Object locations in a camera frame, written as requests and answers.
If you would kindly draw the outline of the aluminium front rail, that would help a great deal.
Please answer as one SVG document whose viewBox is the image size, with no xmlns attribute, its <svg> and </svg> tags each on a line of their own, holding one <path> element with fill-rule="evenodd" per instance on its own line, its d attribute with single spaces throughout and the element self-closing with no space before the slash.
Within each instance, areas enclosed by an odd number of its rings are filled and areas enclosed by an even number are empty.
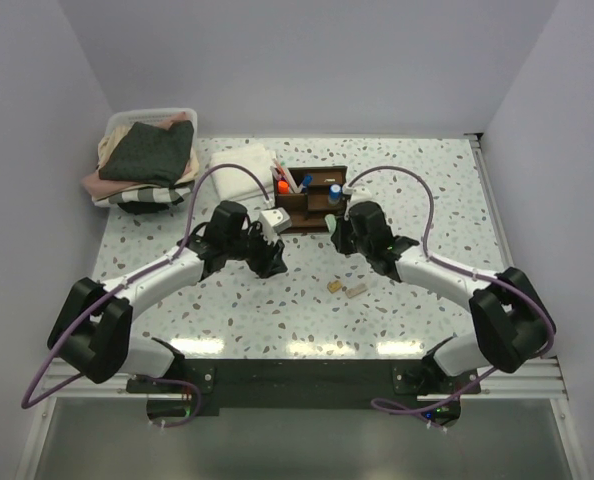
<svg viewBox="0 0 594 480">
<path fill-rule="evenodd" d="M 198 386 L 204 395 L 215 394 L 228 385 L 260 387 L 264 381 L 270 389 L 296 387 L 299 393 L 313 393 L 325 387 L 366 386 L 368 396 L 410 395 L 423 400 L 444 398 L 466 386 L 483 368 L 452 380 L 444 380 L 432 389 L 414 381 L 421 372 L 420 360 L 348 358 L 329 359 L 211 359 L 195 358 L 185 362 L 183 377 Z M 515 373 L 493 372 L 482 377 L 481 384 L 469 395 L 507 399 L 560 399 L 566 388 L 559 364 L 555 360 L 530 360 Z"/>
</svg>

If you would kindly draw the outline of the orange black highlighter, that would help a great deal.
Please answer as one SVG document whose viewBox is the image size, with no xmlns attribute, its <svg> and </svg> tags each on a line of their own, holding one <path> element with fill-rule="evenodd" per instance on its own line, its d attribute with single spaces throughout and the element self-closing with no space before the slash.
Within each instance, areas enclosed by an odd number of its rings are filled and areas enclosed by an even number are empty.
<svg viewBox="0 0 594 480">
<path fill-rule="evenodd" d="M 277 183 L 277 190 L 280 194 L 288 194 L 290 192 L 288 183 L 283 180 Z"/>
</svg>

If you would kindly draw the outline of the brown wooden desk organizer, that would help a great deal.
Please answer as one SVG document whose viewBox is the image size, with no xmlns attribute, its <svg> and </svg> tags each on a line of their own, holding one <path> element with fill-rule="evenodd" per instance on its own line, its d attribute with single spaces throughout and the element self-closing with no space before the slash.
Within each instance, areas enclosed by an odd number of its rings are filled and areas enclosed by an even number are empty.
<svg viewBox="0 0 594 480">
<path fill-rule="evenodd" d="M 340 215 L 346 208 L 346 198 L 336 206 L 328 205 L 328 190 L 332 184 L 343 186 L 346 183 L 347 166 L 325 167 L 290 167 L 288 168 L 299 185 L 306 174 L 313 177 L 305 193 L 280 194 L 277 190 L 277 181 L 273 184 L 275 206 L 284 208 L 291 217 L 292 226 L 285 231 L 286 234 L 312 234 L 326 232 L 325 223 L 327 214 Z"/>
</svg>

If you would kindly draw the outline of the beige eraser block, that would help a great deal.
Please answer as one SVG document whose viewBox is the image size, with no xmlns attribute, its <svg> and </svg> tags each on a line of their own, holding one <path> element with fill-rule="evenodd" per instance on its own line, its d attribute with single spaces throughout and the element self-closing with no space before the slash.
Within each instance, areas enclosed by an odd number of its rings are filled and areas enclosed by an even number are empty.
<svg viewBox="0 0 594 480">
<path fill-rule="evenodd" d="M 365 293 L 367 290 L 368 290 L 367 285 L 364 284 L 364 283 L 361 283 L 361 284 L 356 285 L 354 287 L 348 288 L 345 291 L 345 294 L 346 294 L 346 296 L 349 299 L 351 299 L 351 298 L 354 298 L 354 297 L 356 297 L 358 295 L 361 295 L 361 294 Z"/>
</svg>

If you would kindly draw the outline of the small gold eraser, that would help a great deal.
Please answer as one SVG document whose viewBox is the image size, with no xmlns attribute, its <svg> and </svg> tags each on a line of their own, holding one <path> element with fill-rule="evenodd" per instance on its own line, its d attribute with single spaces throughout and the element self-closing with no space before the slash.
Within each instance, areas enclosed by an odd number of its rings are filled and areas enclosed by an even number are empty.
<svg viewBox="0 0 594 480">
<path fill-rule="evenodd" d="M 327 286 L 328 290 L 331 293 L 335 293 L 336 291 L 340 290 L 342 287 L 343 287 L 343 284 L 338 280 L 336 280 L 334 282 L 330 282 Z"/>
</svg>

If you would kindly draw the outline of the dark green folded cloth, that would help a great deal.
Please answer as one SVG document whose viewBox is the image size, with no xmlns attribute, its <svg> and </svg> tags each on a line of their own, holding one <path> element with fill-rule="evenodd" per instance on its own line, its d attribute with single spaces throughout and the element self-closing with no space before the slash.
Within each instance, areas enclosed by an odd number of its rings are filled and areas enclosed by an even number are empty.
<svg viewBox="0 0 594 480">
<path fill-rule="evenodd" d="M 194 125 L 190 120 L 160 128 L 136 122 L 99 169 L 101 180 L 172 187 L 191 158 Z"/>
</svg>

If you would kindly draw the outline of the green transparent utility knife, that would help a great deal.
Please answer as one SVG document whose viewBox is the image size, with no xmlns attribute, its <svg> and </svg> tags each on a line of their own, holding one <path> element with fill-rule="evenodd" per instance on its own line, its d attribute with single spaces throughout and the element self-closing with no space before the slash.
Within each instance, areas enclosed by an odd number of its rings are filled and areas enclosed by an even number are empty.
<svg viewBox="0 0 594 480">
<path fill-rule="evenodd" d="M 338 223 L 337 217 L 333 214 L 327 214 L 325 216 L 324 220 L 325 220 L 328 232 L 333 233 L 337 227 L 337 223 Z"/>
</svg>

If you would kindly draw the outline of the blue grey pencil sharpener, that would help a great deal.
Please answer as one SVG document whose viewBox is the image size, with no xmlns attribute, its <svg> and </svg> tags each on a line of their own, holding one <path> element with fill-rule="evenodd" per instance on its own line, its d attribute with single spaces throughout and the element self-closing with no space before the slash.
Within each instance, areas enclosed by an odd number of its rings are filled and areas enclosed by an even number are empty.
<svg viewBox="0 0 594 480">
<path fill-rule="evenodd" d="M 342 186 L 339 184 L 332 184 L 328 190 L 328 205 L 329 206 L 336 206 L 342 199 Z"/>
</svg>

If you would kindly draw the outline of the white plastic laundry basket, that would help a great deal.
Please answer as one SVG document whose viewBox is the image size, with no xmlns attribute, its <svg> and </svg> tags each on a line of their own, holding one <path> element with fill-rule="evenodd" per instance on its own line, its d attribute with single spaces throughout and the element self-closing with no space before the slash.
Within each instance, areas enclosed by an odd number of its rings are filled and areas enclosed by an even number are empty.
<svg viewBox="0 0 594 480">
<path fill-rule="evenodd" d="M 186 114 L 193 124 L 194 133 L 197 134 L 199 130 L 197 112 L 183 107 L 136 109 L 115 113 L 107 122 L 105 134 L 110 134 L 118 126 L 131 125 L 135 122 L 156 125 L 180 113 Z"/>
</svg>

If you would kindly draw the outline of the cream folded cloth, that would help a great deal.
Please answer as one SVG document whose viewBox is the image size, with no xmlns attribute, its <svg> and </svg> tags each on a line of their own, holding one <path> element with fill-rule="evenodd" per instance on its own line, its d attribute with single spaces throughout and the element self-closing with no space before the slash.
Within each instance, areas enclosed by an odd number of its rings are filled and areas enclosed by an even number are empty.
<svg viewBox="0 0 594 480">
<path fill-rule="evenodd" d="M 102 168 L 108 162 L 113 150 L 128 134 L 131 128 L 131 125 L 119 125 L 100 140 L 97 147 L 98 169 Z"/>
</svg>

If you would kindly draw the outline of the pink folded cloth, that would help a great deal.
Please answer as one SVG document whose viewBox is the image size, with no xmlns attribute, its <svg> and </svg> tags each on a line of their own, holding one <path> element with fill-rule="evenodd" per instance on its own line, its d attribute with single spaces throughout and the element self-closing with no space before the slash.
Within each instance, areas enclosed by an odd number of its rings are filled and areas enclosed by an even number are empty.
<svg viewBox="0 0 594 480">
<path fill-rule="evenodd" d="M 93 198 L 105 198 L 133 186 L 131 182 L 103 180 L 97 172 L 84 177 L 81 183 Z"/>
</svg>

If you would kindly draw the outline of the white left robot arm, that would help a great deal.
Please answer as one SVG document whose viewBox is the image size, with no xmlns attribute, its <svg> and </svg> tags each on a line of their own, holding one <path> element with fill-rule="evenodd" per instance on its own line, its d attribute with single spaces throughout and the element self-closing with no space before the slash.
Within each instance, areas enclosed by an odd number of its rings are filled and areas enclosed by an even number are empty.
<svg viewBox="0 0 594 480">
<path fill-rule="evenodd" d="M 105 282 L 76 282 L 48 337 L 51 353 L 96 384 L 125 373 L 148 378 L 162 392 L 177 390 L 191 378 L 184 355 L 166 341 L 132 334 L 134 320 L 229 261 L 245 262 L 261 279 L 286 272 L 280 235 L 290 225 L 283 208 L 252 220 L 243 205 L 221 202 L 159 259 Z"/>
</svg>

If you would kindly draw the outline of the blue cap white marker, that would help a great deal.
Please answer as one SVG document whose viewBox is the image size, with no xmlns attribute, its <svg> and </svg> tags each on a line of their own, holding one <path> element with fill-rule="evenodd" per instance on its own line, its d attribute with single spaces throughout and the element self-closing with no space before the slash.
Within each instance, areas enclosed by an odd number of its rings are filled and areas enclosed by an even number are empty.
<svg viewBox="0 0 594 480">
<path fill-rule="evenodd" d="M 298 193 L 305 193 L 312 183 L 313 177 L 310 174 L 306 174 L 302 180 L 302 182 L 298 185 Z"/>
</svg>

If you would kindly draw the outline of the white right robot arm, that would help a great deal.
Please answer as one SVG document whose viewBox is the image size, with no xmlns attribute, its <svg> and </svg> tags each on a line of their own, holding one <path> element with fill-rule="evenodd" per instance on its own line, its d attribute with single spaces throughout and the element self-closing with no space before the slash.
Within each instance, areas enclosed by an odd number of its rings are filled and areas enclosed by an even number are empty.
<svg viewBox="0 0 594 480">
<path fill-rule="evenodd" d="M 513 373 L 554 343 L 554 321 L 523 271 L 478 271 L 435 257 L 419 241 L 393 234 L 373 201 L 336 215 L 331 241 L 340 254 L 362 255 L 375 273 L 437 293 L 471 315 L 472 334 L 446 339 L 424 357 L 422 379 L 433 392 L 478 368 Z"/>
</svg>

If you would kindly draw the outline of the striped folded cloth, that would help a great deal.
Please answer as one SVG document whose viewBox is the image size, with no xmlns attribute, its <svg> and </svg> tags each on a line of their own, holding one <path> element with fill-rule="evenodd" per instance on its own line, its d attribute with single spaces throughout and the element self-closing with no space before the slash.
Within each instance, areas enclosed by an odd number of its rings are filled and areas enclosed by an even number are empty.
<svg viewBox="0 0 594 480">
<path fill-rule="evenodd" d="M 194 183 L 176 188 L 145 187 L 136 190 L 122 191 L 103 199 L 94 200 L 99 208 L 111 208 L 128 203 L 178 204 L 183 202 L 193 191 Z"/>
</svg>

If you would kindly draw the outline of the red gel pen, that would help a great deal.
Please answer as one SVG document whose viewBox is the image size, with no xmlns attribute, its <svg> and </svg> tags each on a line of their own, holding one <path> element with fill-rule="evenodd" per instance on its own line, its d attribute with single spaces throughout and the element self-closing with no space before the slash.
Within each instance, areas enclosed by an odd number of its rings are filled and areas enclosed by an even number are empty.
<svg viewBox="0 0 594 480">
<path fill-rule="evenodd" d="M 286 176 L 286 173 L 285 173 L 283 167 L 277 160 L 272 161 L 271 171 L 272 171 L 273 178 L 277 182 L 279 182 L 279 181 L 287 182 L 288 181 L 288 178 Z"/>
</svg>

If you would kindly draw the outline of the white folded towel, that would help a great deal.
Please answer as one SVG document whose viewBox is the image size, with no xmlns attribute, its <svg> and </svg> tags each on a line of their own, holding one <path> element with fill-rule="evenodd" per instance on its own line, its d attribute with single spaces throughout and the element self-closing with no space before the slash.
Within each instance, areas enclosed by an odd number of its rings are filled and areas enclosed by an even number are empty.
<svg viewBox="0 0 594 480">
<path fill-rule="evenodd" d="M 273 191 L 274 177 L 271 167 L 277 159 L 274 150 L 262 144 L 251 144 L 216 152 L 211 155 L 209 167 L 233 164 L 250 171 L 263 185 L 267 193 Z M 223 168 L 211 174 L 220 200 L 242 201 L 261 196 L 261 189 L 247 173 L 236 168 Z"/>
</svg>

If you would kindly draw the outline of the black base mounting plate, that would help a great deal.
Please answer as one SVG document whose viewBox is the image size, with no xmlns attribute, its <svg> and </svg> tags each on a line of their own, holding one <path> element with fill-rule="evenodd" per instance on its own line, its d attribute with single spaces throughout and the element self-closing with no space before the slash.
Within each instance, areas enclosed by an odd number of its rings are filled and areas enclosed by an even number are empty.
<svg viewBox="0 0 594 480">
<path fill-rule="evenodd" d="M 130 394 L 149 398 L 151 419 L 200 416 L 225 409 L 364 410 L 376 398 L 410 408 L 427 395 L 448 396 L 477 372 L 448 377 L 423 360 L 228 360 L 191 359 L 173 365 L 163 379 L 134 377 Z"/>
</svg>

